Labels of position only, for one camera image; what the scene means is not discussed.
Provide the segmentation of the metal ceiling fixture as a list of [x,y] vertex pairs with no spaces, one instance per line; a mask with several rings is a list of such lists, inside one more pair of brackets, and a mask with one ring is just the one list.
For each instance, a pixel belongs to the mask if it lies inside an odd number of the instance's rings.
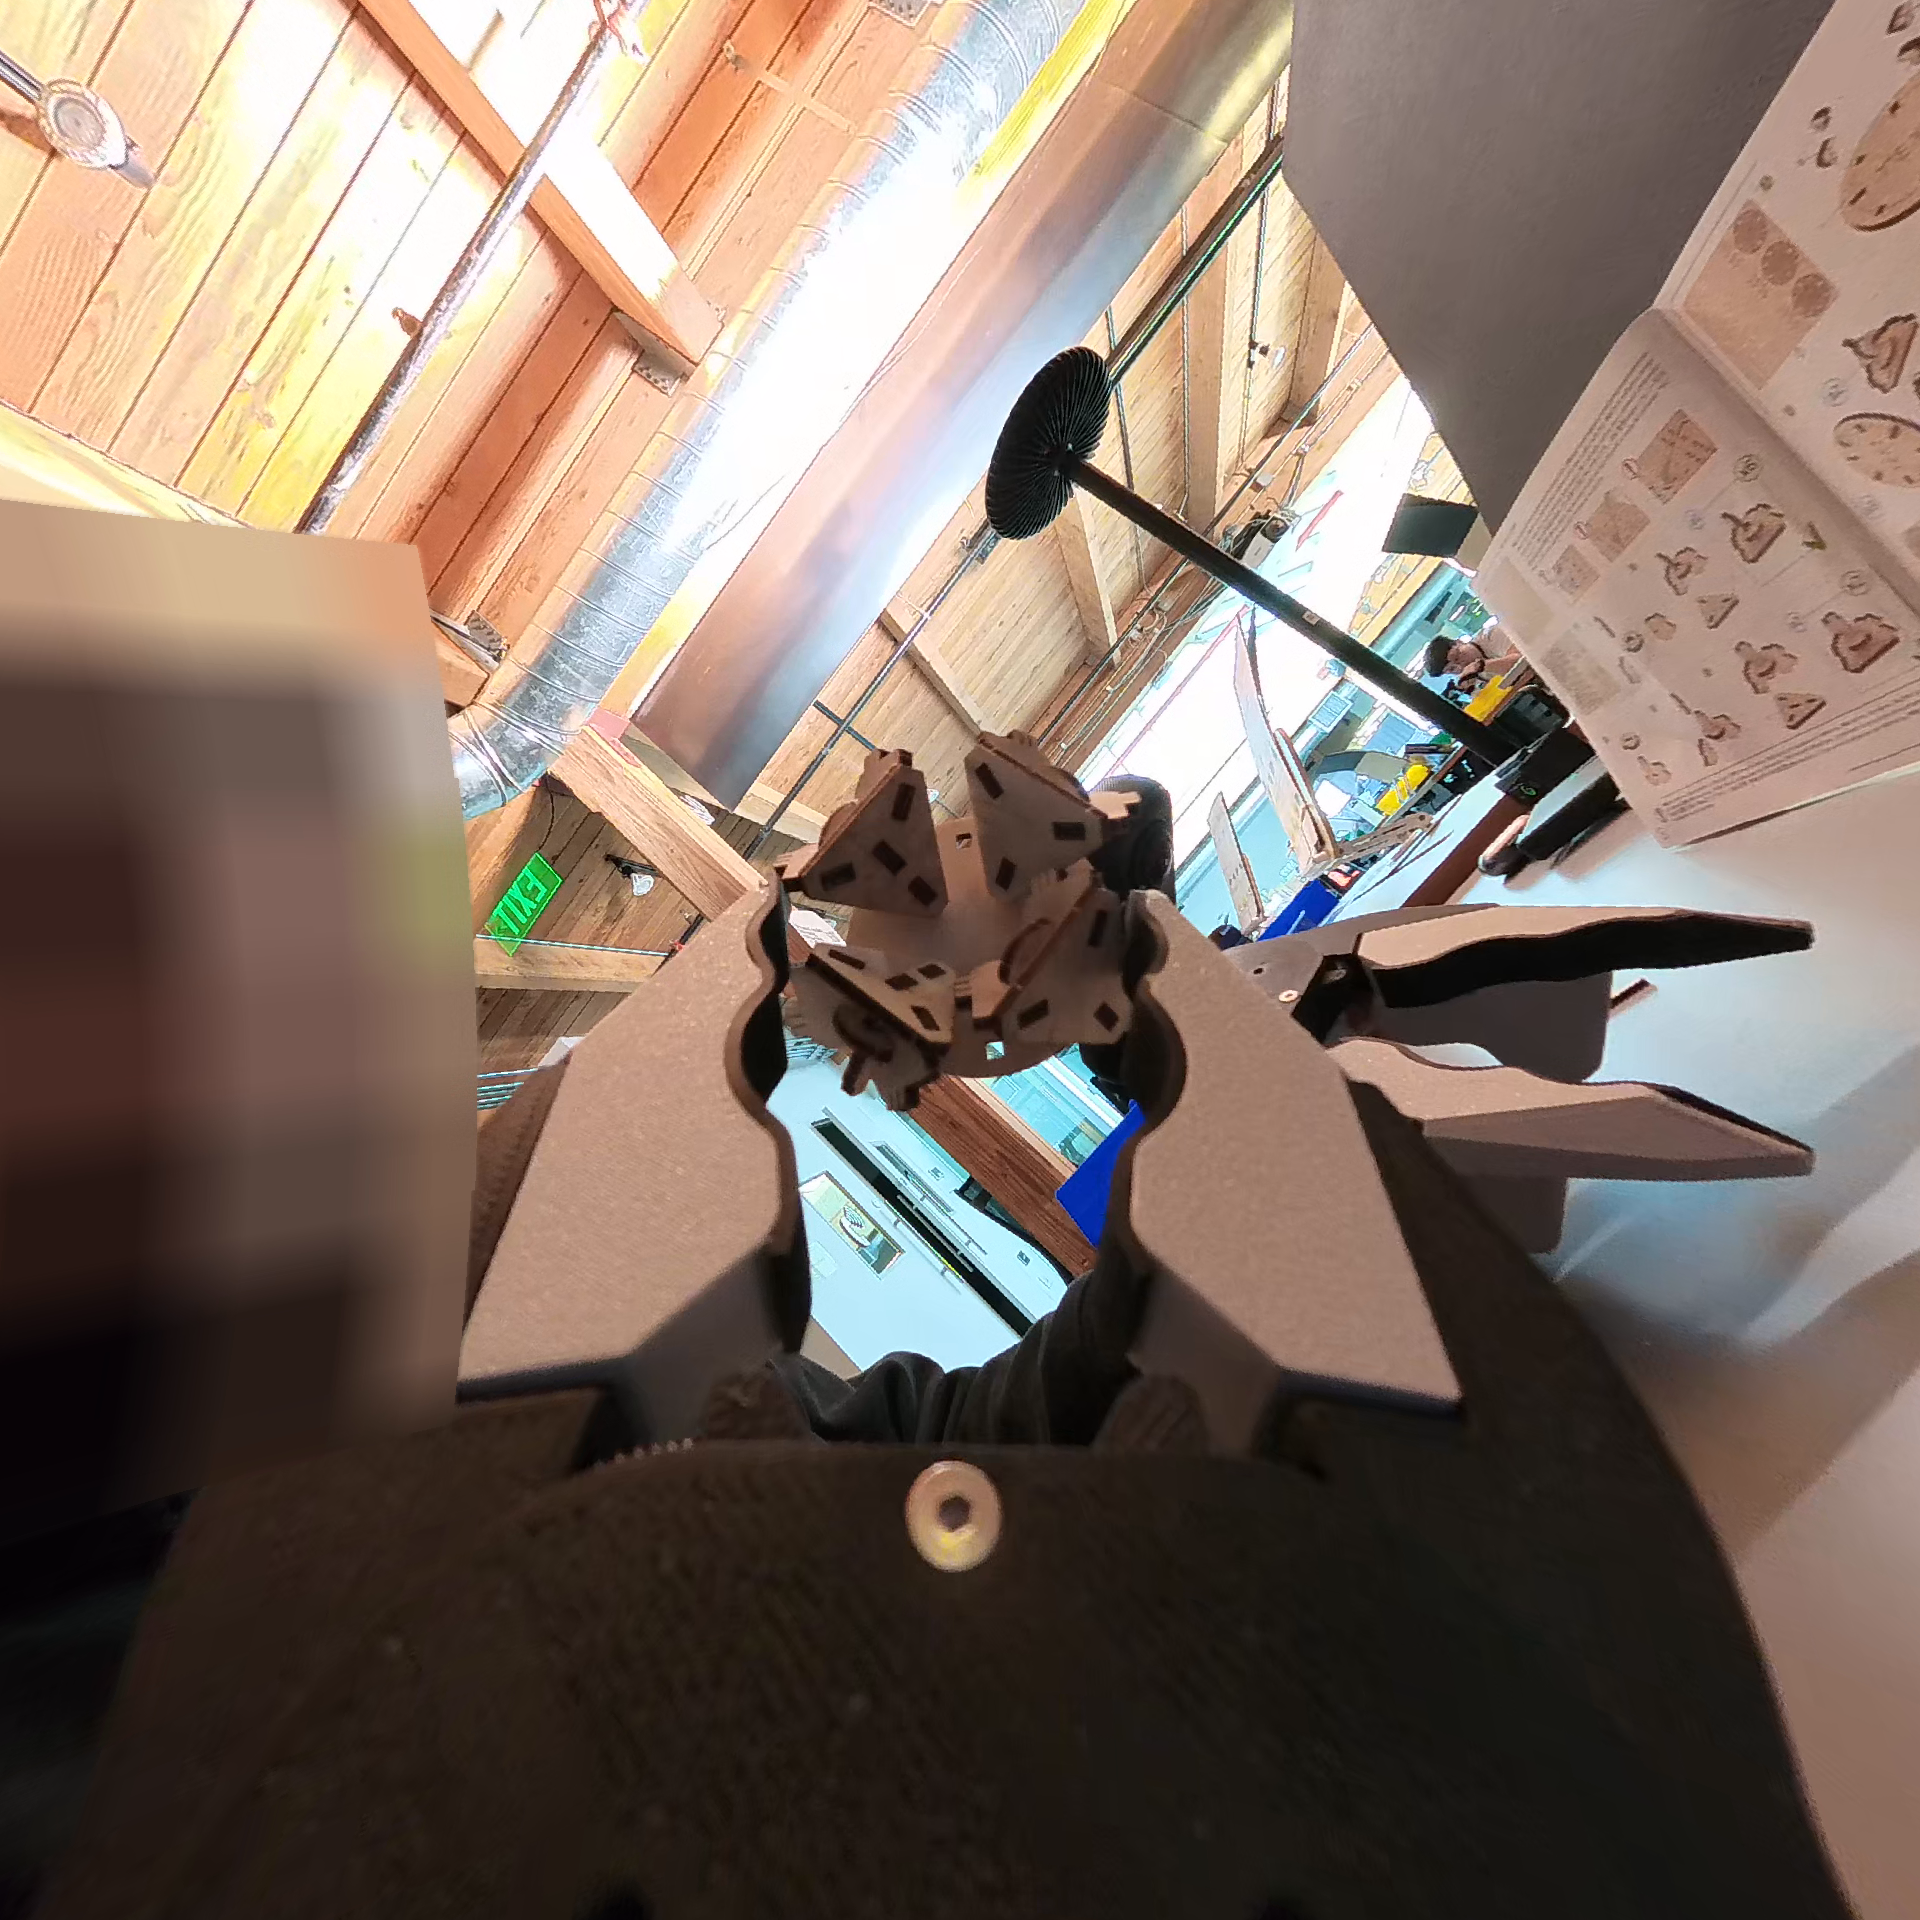
[[41,81],[6,52],[2,84],[32,110],[34,129],[61,159],[110,173],[141,191],[153,189],[156,174],[141,148],[97,91],[73,78]]

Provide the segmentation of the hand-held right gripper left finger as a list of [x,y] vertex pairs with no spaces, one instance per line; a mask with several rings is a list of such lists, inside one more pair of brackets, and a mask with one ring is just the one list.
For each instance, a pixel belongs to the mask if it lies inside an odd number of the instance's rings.
[[703,927],[569,1056],[497,1241],[459,1397],[599,1389],[636,1438],[803,1341],[810,1277],[786,1072],[786,894]]

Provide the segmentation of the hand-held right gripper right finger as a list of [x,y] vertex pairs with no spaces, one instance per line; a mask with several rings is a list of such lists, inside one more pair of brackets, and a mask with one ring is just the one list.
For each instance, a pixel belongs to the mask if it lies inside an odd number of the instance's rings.
[[1450,1418],[1460,1386],[1354,1093],[1309,1028],[1153,892],[1122,979],[1140,1134],[1115,1167],[1130,1356],[1182,1381],[1214,1450],[1324,1401]]

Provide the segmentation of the blue bin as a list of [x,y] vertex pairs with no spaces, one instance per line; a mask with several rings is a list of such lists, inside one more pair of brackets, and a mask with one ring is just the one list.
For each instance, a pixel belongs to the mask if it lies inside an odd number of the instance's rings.
[[1091,1149],[1080,1164],[1073,1164],[1056,1193],[1061,1209],[1093,1248],[1097,1248],[1110,1219],[1118,1155],[1142,1132],[1142,1126],[1144,1114],[1137,1103],[1130,1103],[1111,1132]]

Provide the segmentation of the instruction sheet booklet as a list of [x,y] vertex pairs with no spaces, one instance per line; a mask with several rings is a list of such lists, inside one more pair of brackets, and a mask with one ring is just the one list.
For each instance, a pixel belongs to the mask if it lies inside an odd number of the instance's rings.
[[1915,18],[1828,11],[1474,572],[1666,847],[1915,762]]

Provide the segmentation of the green exit sign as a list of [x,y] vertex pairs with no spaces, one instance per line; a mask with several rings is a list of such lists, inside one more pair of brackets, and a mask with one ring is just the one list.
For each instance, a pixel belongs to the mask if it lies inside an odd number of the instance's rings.
[[515,955],[534,934],[548,906],[563,888],[563,875],[543,856],[534,853],[503,886],[477,936],[503,955]]

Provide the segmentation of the grey panel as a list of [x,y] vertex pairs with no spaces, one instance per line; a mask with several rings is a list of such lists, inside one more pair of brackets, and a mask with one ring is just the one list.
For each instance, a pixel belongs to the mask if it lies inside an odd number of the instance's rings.
[[1283,180],[1500,527],[1828,3],[1303,3]]

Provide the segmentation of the ceiling pipe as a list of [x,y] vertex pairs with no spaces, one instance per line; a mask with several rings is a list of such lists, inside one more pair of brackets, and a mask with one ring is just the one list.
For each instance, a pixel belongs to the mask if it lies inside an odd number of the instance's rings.
[[324,482],[302,508],[295,530],[317,536],[324,533],[336,520],[341,506],[360,478],[360,471],[370,463],[377,448],[388,435],[402,403],[419,384],[427,364],[456,322],[461,307],[473,293],[476,282],[485,275],[511,228],[528,207],[540,180],[548,177],[554,148],[563,134],[572,131],[599,70],[609,63],[614,48],[624,46],[627,13],[631,13],[631,5],[595,5],[595,31],[588,36],[582,55],[576,61],[565,84],[556,91],[537,125],[537,133],[525,144],[512,170],[505,174],[498,193],[486,207],[485,219],[477,228],[473,228],[463,251],[456,257],[449,275],[419,318],[415,336],[395,358],[393,370],[367,403],[367,409],[359,419],[350,441],[327,471]]

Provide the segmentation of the framed wall picture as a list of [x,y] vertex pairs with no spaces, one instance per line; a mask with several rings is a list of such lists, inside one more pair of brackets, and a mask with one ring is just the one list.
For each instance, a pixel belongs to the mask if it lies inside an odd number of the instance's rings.
[[803,1176],[803,1233],[810,1266],[819,1275],[865,1269],[887,1275],[901,1260],[901,1246],[885,1223],[831,1172]]

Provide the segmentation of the black monitor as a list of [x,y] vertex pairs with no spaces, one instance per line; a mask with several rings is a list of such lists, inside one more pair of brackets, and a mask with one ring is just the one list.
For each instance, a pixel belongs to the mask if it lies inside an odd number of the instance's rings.
[[1474,570],[1489,543],[1489,522],[1470,499],[1407,491],[1391,514],[1379,550],[1395,560],[1435,560]]

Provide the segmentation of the dark cloth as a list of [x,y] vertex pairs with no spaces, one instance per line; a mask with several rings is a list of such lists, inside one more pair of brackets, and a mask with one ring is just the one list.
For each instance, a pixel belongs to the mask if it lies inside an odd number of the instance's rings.
[[945,1369],[896,1351],[850,1379],[800,1354],[772,1368],[833,1444],[1087,1446],[1140,1374],[1130,1347],[1144,1296],[1144,1280],[1103,1260],[980,1366]]

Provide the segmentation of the silver air duct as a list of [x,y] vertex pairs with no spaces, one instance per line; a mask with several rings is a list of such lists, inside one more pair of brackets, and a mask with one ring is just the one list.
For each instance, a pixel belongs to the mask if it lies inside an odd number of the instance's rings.
[[937,5],[486,690],[465,818],[596,715],[736,801],[1234,141],[1294,5]]

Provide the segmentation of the black disc lamp on pole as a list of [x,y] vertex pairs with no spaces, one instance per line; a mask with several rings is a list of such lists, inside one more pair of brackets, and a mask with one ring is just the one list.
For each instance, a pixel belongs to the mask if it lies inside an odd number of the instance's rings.
[[1110,409],[1106,365],[1086,346],[1056,353],[1022,387],[987,461],[984,501],[998,539],[1028,541],[1048,529],[1079,494],[1087,494],[1153,541],[1162,541],[1177,560],[1303,635],[1382,701],[1424,719],[1431,732],[1452,736],[1514,803],[1541,807],[1596,765],[1592,744],[1571,727],[1521,738],[1450,703],[1183,520],[1097,471],[1093,455],[1105,438]]

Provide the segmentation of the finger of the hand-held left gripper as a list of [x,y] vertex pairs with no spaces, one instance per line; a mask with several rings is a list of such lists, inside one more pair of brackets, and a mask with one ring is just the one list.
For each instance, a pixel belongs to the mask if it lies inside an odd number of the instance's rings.
[[1445,906],[1361,916],[1338,1038],[1478,1045],[1581,1084],[1601,1064],[1614,974],[1802,953],[1813,924],[1677,906]]
[[1331,1052],[1352,1084],[1379,1090],[1415,1122],[1530,1254],[1559,1245],[1572,1179],[1719,1183],[1813,1169],[1809,1144],[1677,1087],[1438,1064],[1373,1038],[1333,1043]]

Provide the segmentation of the wooden model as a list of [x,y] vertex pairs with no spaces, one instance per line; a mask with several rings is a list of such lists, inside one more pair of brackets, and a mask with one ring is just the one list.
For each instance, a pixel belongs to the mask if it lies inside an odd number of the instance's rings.
[[1156,781],[1083,788],[1028,734],[980,734],[967,810],[937,823],[913,758],[873,748],[852,797],[781,881],[849,913],[810,946],[790,1028],[849,1094],[911,1111],[944,1076],[980,1082],[1080,1050],[1115,1075],[1132,1024],[1130,899],[1171,894],[1171,801]]

